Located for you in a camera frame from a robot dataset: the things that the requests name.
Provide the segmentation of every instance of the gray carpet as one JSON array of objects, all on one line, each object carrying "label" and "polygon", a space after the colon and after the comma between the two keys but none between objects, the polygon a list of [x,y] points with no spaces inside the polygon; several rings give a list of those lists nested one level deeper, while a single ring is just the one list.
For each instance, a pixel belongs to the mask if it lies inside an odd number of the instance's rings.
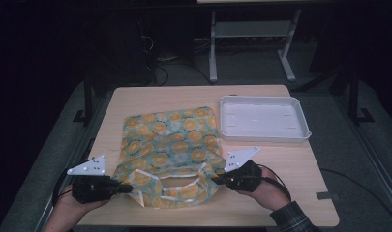
[{"label": "gray carpet", "polygon": [[[284,84],[289,89],[311,81],[317,73],[308,72],[316,43],[296,42],[292,45],[289,60],[297,81],[286,80],[278,60],[277,44],[250,47],[233,55],[217,57],[217,85],[232,84]],[[192,66],[187,59],[163,65],[168,71],[166,85],[208,85],[208,54],[195,57]],[[159,82],[166,73],[156,70]],[[367,191],[349,179],[336,173],[323,171],[325,183],[333,193],[333,200],[340,217],[340,224],[324,231],[392,231],[392,205],[380,183],[374,167],[361,144],[358,131],[361,130],[382,160],[392,178],[392,120],[377,100],[377,95],[361,83],[359,106],[366,107],[376,120],[356,127],[347,117],[342,97],[331,96],[327,80],[306,93],[292,93],[301,101],[310,131],[310,143],[319,167],[340,172],[372,191],[390,212]],[[49,202],[54,183],[75,154],[81,154],[94,138],[106,112],[110,98],[95,98],[94,121],[88,127],[74,123],[76,112],[83,108],[82,85],[77,87],[68,100],[44,148],[39,154],[29,176],[10,209],[1,231],[35,231],[42,228],[42,215]],[[120,227],[80,226],[75,231],[128,231]]]}]

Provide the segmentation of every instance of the patterned cloth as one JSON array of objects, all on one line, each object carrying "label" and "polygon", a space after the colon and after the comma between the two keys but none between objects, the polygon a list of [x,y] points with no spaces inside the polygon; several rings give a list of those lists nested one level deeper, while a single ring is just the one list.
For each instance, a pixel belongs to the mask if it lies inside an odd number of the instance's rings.
[{"label": "patterned cloth", "polygon": [[278,211],[274,211],[271,218],[275,220],[282,232],[318,232],[316,228],[302,212],[298,204],[293,201]]},{"label": "patterned cloth", "polygon": [[[226,161],[209,107],[131,116],[125,119],[122,151],[113,179],[132,185],[143,207],[200,204],[218,190],[212,177]],[[161,179],[197,177],[184,187],[165,188]]]}]

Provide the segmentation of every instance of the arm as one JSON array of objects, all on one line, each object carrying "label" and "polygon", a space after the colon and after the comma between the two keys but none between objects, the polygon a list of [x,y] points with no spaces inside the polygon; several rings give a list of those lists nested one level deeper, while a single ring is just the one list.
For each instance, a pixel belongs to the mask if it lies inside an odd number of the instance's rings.
[{"label": "arm", "polygon": [[[276,176],[265,167],[261,167],[262,177],[269,177],[274,180]],[[302,212],[298,204],[290,200],[275,186],[261,182],[253,192],[238,191],[238,193],[252,197],[262,207],[273,211],[270,217],[275,220],[281,231],[317,232],[319,231]]]},{"label": "arm", "polygon": [[[72,186],[65,187],[63,192],[72,189]],[[90,211],[99,208],[108,201],[97,201],[81,204],[76,201],[70,192],[60,196],[53,208],[50,218],[45,226],[44,232],[65,232],[75,227],[83,217]]]}]

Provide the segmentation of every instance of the white stand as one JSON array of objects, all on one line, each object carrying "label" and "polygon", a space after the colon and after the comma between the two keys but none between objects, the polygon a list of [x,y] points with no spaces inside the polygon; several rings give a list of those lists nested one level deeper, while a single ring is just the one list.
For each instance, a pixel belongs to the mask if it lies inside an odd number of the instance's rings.
[{"label": "white stand", "polygon": [[295,81],[289,61],[286,58],[294,37],[301,10],[296,10],[292,20],[285,21],[245,21],[216,22],[216,13],[211,15],[210,81],[217,82],[216,38],[234,37],[286,37],[286,45],[279,50],[279,57],[289,81]]}]

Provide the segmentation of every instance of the hand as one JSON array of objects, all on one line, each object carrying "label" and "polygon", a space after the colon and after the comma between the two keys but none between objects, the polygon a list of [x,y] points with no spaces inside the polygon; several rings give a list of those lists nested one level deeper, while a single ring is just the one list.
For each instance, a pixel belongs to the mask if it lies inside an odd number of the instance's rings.
[{"label": "hand", "polygon": [[[268,168],[261,167],[261,170],[262,177],[269,177],[271,179],[277,180],[277,177]],[[274,185],[271,185],[264,181],[262,181],[261,184],[259,184],[256,190],[253,192],[241,190],[237,192],[242,195],[252,197],[256,202],[258,202],[259,205],[271,211],[277,211],[290,203],[290,200],[282,191],[280,191]]]},{"label": "hand", "polygon": [[[72,189],[72,186],[66,186],[63,192]],[[106,201],[97,201],[81,204],[72,197],[71,192],[64,193],[59,197],[56,206],[45,226],[45,232],[69,231],[75,227],[83,217],[90,211],[104,206]]]}]

